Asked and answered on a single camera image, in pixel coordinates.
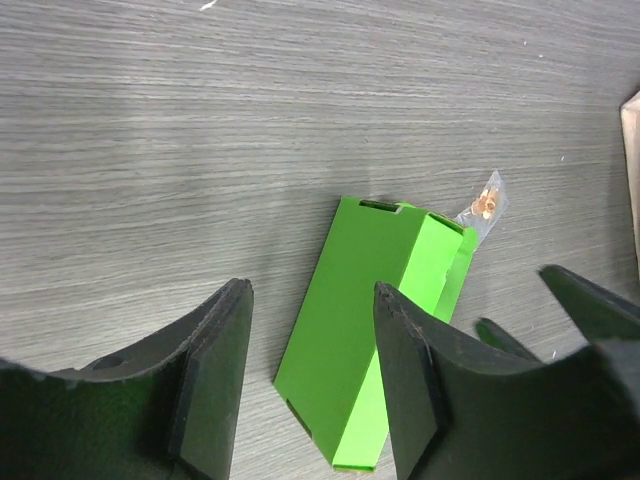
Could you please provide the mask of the green paper box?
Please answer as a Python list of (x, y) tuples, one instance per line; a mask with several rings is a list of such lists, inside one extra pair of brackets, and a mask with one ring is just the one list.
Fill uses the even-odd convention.
[(478, 244), (429, 210), (341, 198), (274, 380), (332, 467), (374, 470), (388, 435), (376, 283), (449, 322)]

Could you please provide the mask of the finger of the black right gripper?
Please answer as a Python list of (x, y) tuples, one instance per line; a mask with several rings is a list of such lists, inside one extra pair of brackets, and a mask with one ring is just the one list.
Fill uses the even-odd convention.
[(527, 361), (539, 362), (540, 359), (498, 324), (488, 318), (480, 318), (474, 325), (479, 339), (498, 350), (520, 357)]
[(637, 305), (560, 265), (539, 276), (589, 342), (639, 340)]

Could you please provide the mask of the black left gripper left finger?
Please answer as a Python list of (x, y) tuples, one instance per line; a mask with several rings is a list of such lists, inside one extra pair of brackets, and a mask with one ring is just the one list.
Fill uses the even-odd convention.
[(233, 279), (182, 318), (81, 369), (1, 363), (5, 479), (229, 476), (254, 292)]

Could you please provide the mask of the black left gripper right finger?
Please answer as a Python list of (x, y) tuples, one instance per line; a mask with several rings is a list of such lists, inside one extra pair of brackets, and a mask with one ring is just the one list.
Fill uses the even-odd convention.
[(639, 350), (589, 344), (552, 363), (501, 351), (375, 288), (400, 479), (635, 479)]

